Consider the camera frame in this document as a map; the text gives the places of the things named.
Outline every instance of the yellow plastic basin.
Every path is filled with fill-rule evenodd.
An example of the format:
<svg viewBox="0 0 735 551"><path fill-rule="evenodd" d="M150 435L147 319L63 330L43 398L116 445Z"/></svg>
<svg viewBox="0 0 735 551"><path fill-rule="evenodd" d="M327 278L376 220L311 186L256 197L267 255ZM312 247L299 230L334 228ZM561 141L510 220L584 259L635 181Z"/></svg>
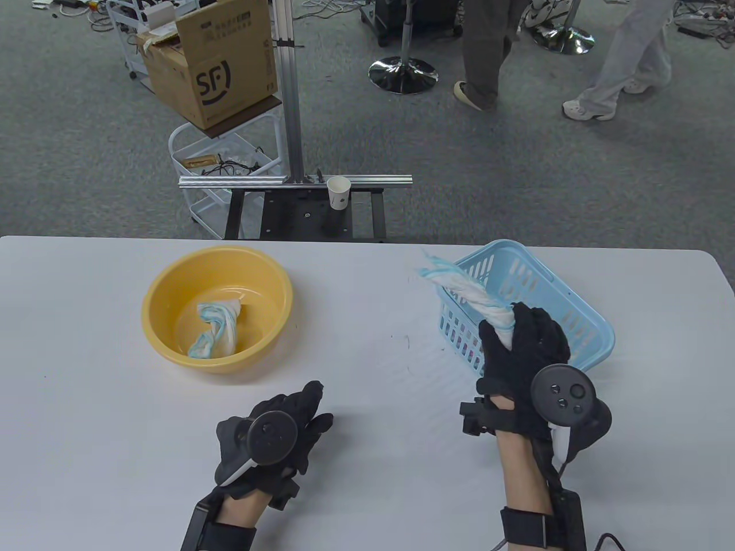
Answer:
<svg viewBox="0 0 735 551"><path fill-rule="evenodd" d="M197 305L233 298L242 304L235 354L207 360L187 356L197 337L209 329ZM185 256L156 278L143 301L143 331L158 354L175 364L233 373L276 344L292 304L291 280L268 255L247 247L213 247Z"/></svg>

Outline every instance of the cardboard box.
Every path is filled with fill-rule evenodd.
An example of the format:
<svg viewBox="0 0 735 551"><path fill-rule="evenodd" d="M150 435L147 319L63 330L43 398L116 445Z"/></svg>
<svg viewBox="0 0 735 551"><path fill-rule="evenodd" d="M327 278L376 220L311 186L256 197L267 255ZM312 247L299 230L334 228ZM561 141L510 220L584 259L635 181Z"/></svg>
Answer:
<svg viewBox="0 0 735 551"><path fill-rule="evenodd" d="M201 129L278 90L267 0L218 0L137 44L156 96Z"/></svg>

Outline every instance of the plastic basket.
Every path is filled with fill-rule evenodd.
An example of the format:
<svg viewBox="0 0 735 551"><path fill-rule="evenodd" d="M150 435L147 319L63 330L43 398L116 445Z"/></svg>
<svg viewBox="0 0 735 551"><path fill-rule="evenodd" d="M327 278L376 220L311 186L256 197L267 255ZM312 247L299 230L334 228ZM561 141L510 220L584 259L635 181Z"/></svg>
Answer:
<svg viewBox="0 0 735 551"><path fill-rule="evenodd" d="M522 301L545 309L567 335L570 365L587 371L612 352L615 332L610 324L520 243L493 241L456 264L504 303ZM477 330L482 316L465 300L441 287L438 291L442 335L452 350L482 375L484 357Z"/></svg>

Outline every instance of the black glove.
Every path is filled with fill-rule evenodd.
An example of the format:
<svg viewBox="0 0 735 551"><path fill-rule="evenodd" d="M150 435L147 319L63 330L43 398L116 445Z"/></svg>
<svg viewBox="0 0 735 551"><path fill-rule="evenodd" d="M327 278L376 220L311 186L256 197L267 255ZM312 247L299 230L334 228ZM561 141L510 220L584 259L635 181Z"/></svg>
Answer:
<svg viewBox="0 0 735 551"><path fill-rule="evenodd" d="M530 438L549 439L548 424L531 402L531 382L544 367L569 361L569 343L562 328L546 310L530 309L519 302L513 305L513 314L515 328L511 350L503 346L488 322L480 322L485 371L477 380L477 392L513 400L514 432Z"/></svg>
<svg viewBox="0 0 735 551"><path fill-rule="evenodd" d="M238 446L244 445L244 439L238 435L247 434L250 424L258 416L266 411L285 411L293 418L298 428L296 443L284 460L273 465L258 465L246 470L235 482L221 488L221 492L240 499L253 490L259 489L273 496L271 506L276 508L282 508L277 504L285 503L279 502L279 498L284 496L284 493L288 493L289 487L291 494L286 496L286 500L295 495L298 486L291 479L297 471L302 475L306 472L309 467L309 452L322 433L330 429L334 419L332 414L321 414L314 417L322 399L323 388L319 381L311 381L301 392L295 392L289 396L280 394L259 403L246 419L230 417L218 423L217 438L220 441L222 457L222 462L215 471L215 482L218 485L228 478L229 473L226 467L233 458L240 454Z"/></svg>

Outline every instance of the person's leg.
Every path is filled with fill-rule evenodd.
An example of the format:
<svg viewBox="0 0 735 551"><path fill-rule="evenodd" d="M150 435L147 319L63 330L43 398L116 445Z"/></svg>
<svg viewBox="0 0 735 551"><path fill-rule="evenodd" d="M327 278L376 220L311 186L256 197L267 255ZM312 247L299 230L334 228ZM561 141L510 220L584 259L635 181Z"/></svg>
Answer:
<svg viewBox="0 0 735 551"><path fill-rule="evenodd" d="M633 78L644 51L666 24L672 6L672 0L636 2L615 32L595 85L587 88L575 101L564 104L567 116L571 116L568 107L573 107L568 104L577 103L586 115L612 118L620 91Z"/></svg>
<svg viewBox="0 0 735 551"><path fill-rule="evenodd" d="M510 55L513 42L518 41L518 24L523 12L528 7L529 0L510 0L508 6L508 26L506 27L506 36L503 39L503 61Z"/></svg>
<svg viewBox="0 0 735 551"><path fill-rule="evenodd" d="M663 87L671 81L671 56L666 47L666 27L659 31L643 52L634 78L644 87Z"/></svg>
<svg viewBox="0 0 735 551"><path fill-rule="evenodd" d="M498 75L506 49L510 0L465 0L462 92L479 109L491 109L498 98Z"/></svg>

